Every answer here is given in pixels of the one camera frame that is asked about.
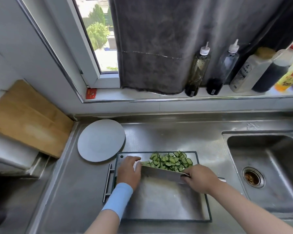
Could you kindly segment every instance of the window frame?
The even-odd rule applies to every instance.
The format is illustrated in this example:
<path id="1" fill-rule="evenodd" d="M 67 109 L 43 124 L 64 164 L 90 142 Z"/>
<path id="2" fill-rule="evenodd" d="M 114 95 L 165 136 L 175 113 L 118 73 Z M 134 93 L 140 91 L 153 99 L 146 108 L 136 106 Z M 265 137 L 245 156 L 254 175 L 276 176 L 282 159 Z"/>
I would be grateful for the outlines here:
<path id="1" fill-rule="evenodd" d="M 44 0 L 89 88 L 120 88 L 118 72 L 101 73 L 75 0 Z"/>

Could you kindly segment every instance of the glass pane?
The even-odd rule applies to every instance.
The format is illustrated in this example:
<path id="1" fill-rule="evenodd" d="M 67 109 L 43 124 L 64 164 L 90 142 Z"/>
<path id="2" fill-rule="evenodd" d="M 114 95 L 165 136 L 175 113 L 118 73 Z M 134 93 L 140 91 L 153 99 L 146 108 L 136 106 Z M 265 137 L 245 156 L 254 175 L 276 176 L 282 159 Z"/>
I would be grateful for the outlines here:
<path id="1" fill-rule="evenodd" d="M 75 0 L 101 72 L 118 71 L 114 27 L 108 0 Z"/>

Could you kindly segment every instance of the wooden cutting board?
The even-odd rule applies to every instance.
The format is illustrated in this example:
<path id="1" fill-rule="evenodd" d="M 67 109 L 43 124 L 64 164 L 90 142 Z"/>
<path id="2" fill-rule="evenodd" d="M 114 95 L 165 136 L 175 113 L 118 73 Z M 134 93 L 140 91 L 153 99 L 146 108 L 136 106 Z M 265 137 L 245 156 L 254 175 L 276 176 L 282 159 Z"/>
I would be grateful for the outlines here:
<path id="1" fill-rule="evenodd" d="M 0 98 L 0 133 L 52 157 L 61 156 L 73 123 L 23 80 Z"/>

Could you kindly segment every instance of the stainless steel sink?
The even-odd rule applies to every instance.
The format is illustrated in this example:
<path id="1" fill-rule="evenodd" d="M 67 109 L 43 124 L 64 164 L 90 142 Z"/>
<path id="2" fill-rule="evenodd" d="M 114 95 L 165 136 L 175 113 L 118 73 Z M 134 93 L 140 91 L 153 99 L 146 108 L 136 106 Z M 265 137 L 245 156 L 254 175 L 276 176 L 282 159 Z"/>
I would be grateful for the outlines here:
<path id="1" fill-rule="evenodd" d="M 293 133 L 224 134 L 247 197 L 293 219 Z"/>

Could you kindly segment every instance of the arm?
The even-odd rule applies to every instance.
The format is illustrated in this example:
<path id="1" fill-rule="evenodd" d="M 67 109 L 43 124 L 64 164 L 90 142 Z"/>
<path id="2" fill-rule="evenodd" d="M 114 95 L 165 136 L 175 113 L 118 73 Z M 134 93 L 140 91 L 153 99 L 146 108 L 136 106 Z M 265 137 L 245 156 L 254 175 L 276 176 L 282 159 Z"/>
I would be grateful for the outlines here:
<path id="1" fill-rule="evenodd" d="M 126 205 L 141 178 L 140 157 L 127 156 L 118 168 L 117 185 L 107 203 L 85 234 L 116 234 Z"/>
<path id="2" fill-rule="evenodd" d="M 192 189 L 214 197 L 247 234 L 293 234 L 293 227 L 252 203 L 227 183 L 220 181 L 208 167 L 195 165 L 184 172 L 191 176 L 183 179 Z"/>

